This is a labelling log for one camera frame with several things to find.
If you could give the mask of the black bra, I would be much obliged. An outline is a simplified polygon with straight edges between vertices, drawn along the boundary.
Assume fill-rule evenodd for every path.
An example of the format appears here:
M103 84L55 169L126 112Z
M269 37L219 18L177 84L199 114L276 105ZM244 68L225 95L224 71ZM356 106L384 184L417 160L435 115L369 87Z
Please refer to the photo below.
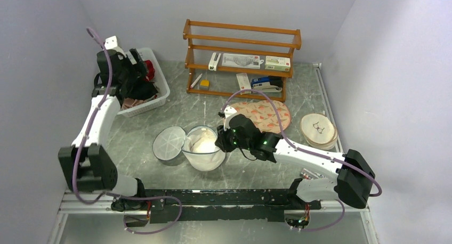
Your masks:
M154 79L147 82L143 79L137 80L132 89L127 92L124 98L131 98L136 100L146 100L156 96L159 93L157 90Z

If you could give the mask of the white garment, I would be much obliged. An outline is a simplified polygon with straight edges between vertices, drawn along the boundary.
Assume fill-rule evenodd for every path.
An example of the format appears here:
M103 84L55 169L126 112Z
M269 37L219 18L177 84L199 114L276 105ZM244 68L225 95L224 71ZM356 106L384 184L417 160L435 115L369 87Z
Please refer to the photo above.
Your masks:
M183 150L191 153L213 153L217 151L216 135L210 128L194 129L187 135Z

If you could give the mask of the white mesh laundry bag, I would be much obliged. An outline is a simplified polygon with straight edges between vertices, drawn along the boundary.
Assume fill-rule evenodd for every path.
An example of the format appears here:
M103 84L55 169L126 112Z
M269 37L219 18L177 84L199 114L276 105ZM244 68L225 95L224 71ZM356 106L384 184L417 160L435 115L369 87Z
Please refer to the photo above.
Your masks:
M195 126L188 132L180 126L172 126L157 135L152 150L161 161L170 161L182 153L193 168L209 172L217 169L227 157L215 145L216 139L216 131L208 126Z

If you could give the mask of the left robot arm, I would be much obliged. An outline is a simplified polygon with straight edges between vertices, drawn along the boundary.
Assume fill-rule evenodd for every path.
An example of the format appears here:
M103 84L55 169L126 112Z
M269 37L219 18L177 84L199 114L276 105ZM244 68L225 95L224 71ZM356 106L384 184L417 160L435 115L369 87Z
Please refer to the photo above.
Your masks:
M60 148L58 160L67 186L85 204L82 193L98 192L113 197L126 197L135 210L146 206L148 195L137 178L118 173L105 145L115 116L124 99L147 74L146 64L136 49L129 53L107 49L97 54L100 72L94 79L91 108L82 130L68 147Z

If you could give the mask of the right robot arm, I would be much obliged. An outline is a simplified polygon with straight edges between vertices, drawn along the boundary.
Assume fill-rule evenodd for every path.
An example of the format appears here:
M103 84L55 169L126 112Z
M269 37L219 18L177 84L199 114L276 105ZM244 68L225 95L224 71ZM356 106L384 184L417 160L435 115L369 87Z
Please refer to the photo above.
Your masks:
M223 152L247 150L260 161L289 164L321 175L294 180L288 203L300 209L315 200L340 200L358 209L367 207L374 194L375 173L359 151L328 152L298 144L282 134L260 131L242 114L225 117L216 129L215 145Z

